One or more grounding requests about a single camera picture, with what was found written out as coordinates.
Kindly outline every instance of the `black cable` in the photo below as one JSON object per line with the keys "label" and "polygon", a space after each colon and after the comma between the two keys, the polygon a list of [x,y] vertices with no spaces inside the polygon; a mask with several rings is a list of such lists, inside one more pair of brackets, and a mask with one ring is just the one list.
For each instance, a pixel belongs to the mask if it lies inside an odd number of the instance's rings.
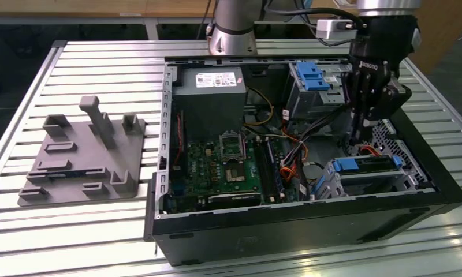
{"label": "black cable", "polygon": [[322,170],[325,170],[325,167],[324,167],[324,165],[322,164],[320,164],[318,162],[313,162],[313,163],[310,163],[310,165],[313,165],[313,166],[318,166]]}
{"label": "black cable", "polygon": [[[257,122],[261,122],[261,119],[259,119],[259,115],[255,114],[255,121]],[[258,125],[258,127],[262,127],[263,129],[266,129],[266,131],[270,133],[270,134],[274,134],[273,130],[267,127],[267,123],[262,124],[262,125]]]}
{"label": "black cable", "polygon": [[271,133],[271,134],[265,134],[265,133],[257,131],[254,128],[251,128],[251,127],[247,126],[247,125],[243,125],[243,127],[245,127],[254,135],[259,135],[259,136],[270,136],[270,135],[278,136],[278,135],[274,134],[274,133]]}
{"label": "black cable", "polygon": [[[294,1],[294,6],[297,9],[300,8],[297,1]],[[305,2],[304,1],[301,2],[301,8],[305,9]],[[318,38],[317,34],[316,34],[317,26],[312,23],[310,17],[306,14],[302,14],[300,17],[301,17],[301,20],[304,21],[305,25],[309,27],[314,38],[318,39],[318,41],[322,45],[325,45],[328,47],[333,47],[333,46],[340,46],[345,43],[350,43],[350,41],[352,41],[350,39],[342,40],[340,42],[329,43],[322,38]]]}
{"label": "black cable", "polygon": [[211,25],[211,26],[213,26],[213,24],[214,24],[215,9],[218,8],[218,3],[219,3],[219,0],[215,0],[215,2],[214,2],[214,10],[213,10],[213,18],[210,19],[210,25]]}
{"label": "black cable", "polygon": [[[334,111],[332,111],[328,115],[325,115],[320,119],[317,119],[314,121],[314,123],[312,123],[312,125],[309,126],[308,130],[301,135],[300,141],[302,141],[302,143],[305,143],[310,139],[312,135],[316,134],[324,127],[326,127],[336,120],[336,118],[346,110],[346,108],[348,108],[348,106],[342,105]],[[301,149],[302,149],[301,144],[302,143],[298,143],[297,148],[294,148],[292,150],[290,154],[288,154],[288,158],[285,160],[285,166],[290,166],[293,164],[296,157],[301,153]]]}
{"label": "black cable", "polygon": [[312,184],[317,182],[317,179],[313,179],[310,182],[309,182],[309,189],[312,188],[312,190],[314,190]]}
{"label": "black cable", "polygon": [[273,0],[267,0],[267,4],[265,5],[265,11],[269,13],[275,13],[282,16],[298,16],[302,14],[333,14],[336,16],[345,17],[350,20],[353,20],[354,23],[354,29],[362,29],[364,27],[364,21],[358,16],[352,14],[350,12],[346,12],[345,10],[336,9],[336,8],[309,8],[309,9],[298,9],[298,10],[274,10],[270,8],[270,4],[273,3]]}
{"label": "black cable", "polygon": [[201,25],[199,25],[198,36],[197,36],[195,39],[199,39],[199,37],[201,37],[202,26],[203,26],[203,23],[206,22],[206,18],[207,18],[207,14],[209,14],[210,2],[211,2],[211,0],[209,0],[209,2],[207,2],[206,13],[203,14],[202,22],[201,22]]}

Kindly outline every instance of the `cable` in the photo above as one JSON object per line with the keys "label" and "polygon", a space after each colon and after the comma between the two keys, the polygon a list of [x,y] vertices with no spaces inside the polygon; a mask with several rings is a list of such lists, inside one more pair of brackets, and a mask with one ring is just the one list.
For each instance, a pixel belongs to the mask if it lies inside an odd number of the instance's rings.
{"label": "cable", "polygon": [[281,131],[283,132],[283,134],[285,134],[293,141],[296,141],[297,143],[300,143],[300,144],[304,146],[304,150],[305,150],[305,158],[304,158],[304,160],[308,160],[308,158],[309,158],[309,147],[305,145],[304,142],[300,142],[300,140],[298,140],[296,137],[293,137],[293,136],[290,136],[290,135],[288,134],[288,132],[286,132],[286,127],[283,127]]}
{"label": "cable", "polygon": [[309,162],[306,165],[308,165],[308,166],[317,166],[320,169],[325,170],[324,165],[320,164],[318,162]]}
{"label": "cable", "polygon": [[350,12],[346,12],[345,10],[340,10],[336,8],[309,8],[309,9],[298,9],[298,10],[274,10],[270,8],[270,4],[273,3],[273,0],[267,0],[267,3],[263,7],[263,10],[269,13],[275,13],[282,16],[298,16],[302,14],[333,14],[336,16],[345,17],[350,20],[353,20],[354,23],[354,29],[364,28],[364,21],[358,16],[352,14]]}
{"label": "cable", "polygon": [[364,145],[360,150],[366,150],[369,151],[373,155],[381,156],[381,153],[377,151],[377,149],[372,145]]}
{"label": "cable", "polygon": [[[301,7],[302,7],[302,9],[305,9],[305,3],[304,2],[301,3]],[[346,40],[342,40],[342,41],[334,42],[334,43],[326,42],[322,38],[317,37],[317,34],[316,34],[317,26],[312,23],[310,17],[305,14],[305,15],[301,15],[300,18],[304,21],[305,25],[309,27],[310,32],[312,32],[314,38],[318,39],[318,41],[320,41],[320,43],[322,45],[325,45],[328,47],[334,47],[334,46],[340,46],[340,45],[345,44],[345,43],[350,43],[350,41],[352,41],[350,39],[346,39]]]}
{"label": "cable", "polygon": [[182,154],[182,148],[183,148],[183,146],[182,146],[182,119],[179,117],[179,114],[178,114],[178,140],[179,140],[179,149],[178,149],[177,159],[175,159],[175,162],[173,164],[174,167],[178,164],[179,155]]}
{"label": "cable", "polygon": [[274,106],[273,106],[273,103],[270,102],[270,100],[267,99],[267,97],[265,97],[263,93],[259,92],[258,89],[249,87],[249,90],[253,90],[254,92],[257,92],[257,94],[262,97],[262,99],[267,101],[269,107],[270,107],[269,118],[265,121],[254,122],[254,123],[245,123],[243,124],[245,126],[259,126],[262,124],[266,124],[273,119],[273,116],[274,116]]}
{"label": "cable", "polygon": [[202,22],[201,22],[201,25],[199,25],[199,31],[198,31],[198,35],[197,35],[195,39],[199,39],[199,37],[201,37],[203,23],[206,22],[206,18],[207,18],[207,14],[209,14],[210,2],[211,2],[211,0],[209,0],[209,2],[207,2],[206,13],[203,14]]}
{"label": "cable", "polygon": [[281,176],[283,176],[286,182],[289,182],[293,177],[296,176],[296,172],[293,169],[290,169],[289,167],[282,167],[279,169],[279,173],[281,173]]}
{"label": "cable", "polygon": [[262,134],[259,132],[257,132],[250,126],[245,125],[243,126],[249,132],[251,132],[251,134],[254,134],[255,136],[259,136],[259,137],[281,137],[281,138],[285,138],[288,139],[288,136],[282,136],[279,134]]}
{"label": "cable", "polygon": [[210,36],[210,33],[213,32],[213,25],[214,25],[214,19],[215,19],[215,9],[218,8],[218,3],[219,3],[219,0],[215,0],[214,9],[213,9],[213,17],[210,19],[210,23],[207,24],[207,28],[206,28],[206,36]]}
{"label": "cable", "polygon": [[[259,119],[259,114],[258,114],[258,113],[255,114],[255,121],[257,121],[257,122],[261,121],[261,119]],[[261,127],[266,130],[266,132],[267,132],[269,134],[274,134],[274,131],[267,127],[267,124],[262,124]]]}
{"label": "cable", "polygon": [[[329,113],[328,115],[325,115],[320,119],[317,119],[314,121],[314,123],[312,123],[312,125],[309,126],[305,133],[301,135],[298,142],[305,143],[308,141],[308,139],[310,138],[310,136],[314,133],[317,133],[325,126],[328,126],[336,120],[336,118],[345,111],[346,108],[348,108],[346,105],[342,105],[332,113]],[[300,148],[300,144],[298,144],[298,146],[288,153],[285,161],[283,161],[283,166],[292,165],[294,158],[300,154],[300,149],[301,148]]]}

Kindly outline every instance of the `slotted aluminum surface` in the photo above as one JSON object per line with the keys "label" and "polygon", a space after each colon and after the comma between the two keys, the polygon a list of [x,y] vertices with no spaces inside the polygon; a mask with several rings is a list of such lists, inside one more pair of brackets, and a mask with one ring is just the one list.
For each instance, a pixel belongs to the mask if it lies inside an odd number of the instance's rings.
{"label": "slotted aluminum surface", "polygon": [[[262,40],[259,54],[346,54],[309,40]],[[147,181],[158,156],[165,56],[207,54],[202,41],[70,42],[54,48],[0,142],[0,276],[405,276],[462,275],[462,207],[388,241],[173,268],[155,243],[142,241]],[[401,82],[414,91],[404,106],[462,187],[462,119],[414,65]],[[83,95],[119,119],[147,121],[138,197],[102,204],[22,208],[18,191],[43,141],[50,113],[84,121]]]}

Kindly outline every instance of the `blue latch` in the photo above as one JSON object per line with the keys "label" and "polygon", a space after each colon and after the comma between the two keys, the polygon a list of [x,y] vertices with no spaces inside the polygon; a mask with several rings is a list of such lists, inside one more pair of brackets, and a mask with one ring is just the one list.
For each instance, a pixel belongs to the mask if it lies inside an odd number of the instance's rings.
{"label": "blue latch", "polygon": [[333,161],[333,166],[334,166],[336,172],[340,172],[342,170],[342,167],[341,167],[341,165],[340,165],[337,160]]}
{"label": "blue latch", "polygon": [[341,164],[342,170],[356,170],[360,169],[356,159],[338,159],[336,160]]}
{"label": "blue latch", "polygon": [[394,155],[394,156],[393,156],[393,161],[394,161],[394,164],[396,164],[397,168],[400,169],[401,166],[402,166],[401,157],[398,157],[398,156]]}
{"label": "blue latch", "polygon": [[318,191],[320,188],[322,187],[324,182],[325,182],[325,176],[322,175],[322,177],[321,177],[321,179],[318,180],[318,182],[317,182],[317,184],[316,184],[316,187],[314,187],[314,189],[313,189],[313,191],[312,191],[312,194],[316,194],[316,193],[317,193],[317,191]]}
{"label": "blue latch", "polygon": [[308,91],[328,91],[330,89],[330,85],[324,80],[322,71],[314,62],[298,62],[296,66]]}

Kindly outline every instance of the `motherboard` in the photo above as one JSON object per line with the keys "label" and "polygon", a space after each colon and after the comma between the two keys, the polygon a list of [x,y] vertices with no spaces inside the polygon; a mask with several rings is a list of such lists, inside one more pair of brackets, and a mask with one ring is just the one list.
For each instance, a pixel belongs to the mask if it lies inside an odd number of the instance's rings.
{"label": "motherboard", "polygon": [[173,174],[170,212],[206,211],[293,200],[278,173],[279,141],[237,133],[190,142],[181,174]]}

